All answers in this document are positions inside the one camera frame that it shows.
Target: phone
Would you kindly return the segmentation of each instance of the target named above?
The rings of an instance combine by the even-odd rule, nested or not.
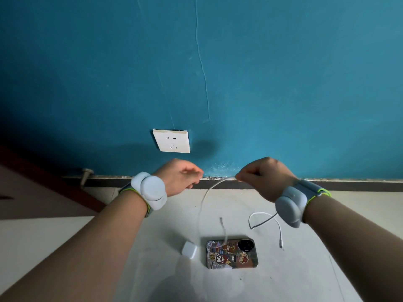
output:
[[[206,244],[207,268],[255,268],[259,264],[255,242],[250,238],[210,240]]]

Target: outlet plate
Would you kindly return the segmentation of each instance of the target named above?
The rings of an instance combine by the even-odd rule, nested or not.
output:
[[[190,153],[187,131],[153,129],[152,133],[160,151]]]

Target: cartoon sticker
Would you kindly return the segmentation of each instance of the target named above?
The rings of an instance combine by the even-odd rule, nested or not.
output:
[[[231,247],[228,245],[223,245],[222,248],[225,250],[226,253],[233,254],[235,246]]]
[[[246,264],[248,261],[249,261],[248,254],[244,251],[241,251],[241,257],[239,259],[239,262],[242,264]]]
[[[216,257],[217,264],[225,264],[228,262],[228,257],[226,255],[219,255]]]

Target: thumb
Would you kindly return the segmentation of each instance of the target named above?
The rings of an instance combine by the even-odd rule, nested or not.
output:
[[[259,184],[260,176],[251,173],[239,172],[235,178],[239,181],[243,181],[256,188]]]
[[[182,173],[182,176],[187,183],[187,185],[190,184],[197,184],[200,181],[200,178],[203,176],[202,172],[187,172],[187,173]]]

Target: white charger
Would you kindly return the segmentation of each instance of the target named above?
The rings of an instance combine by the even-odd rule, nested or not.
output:
[[[196,255],[197,248],[198,247],[194,243],[187,241],[182,248],[182,254],[189,259],[193,259]]]

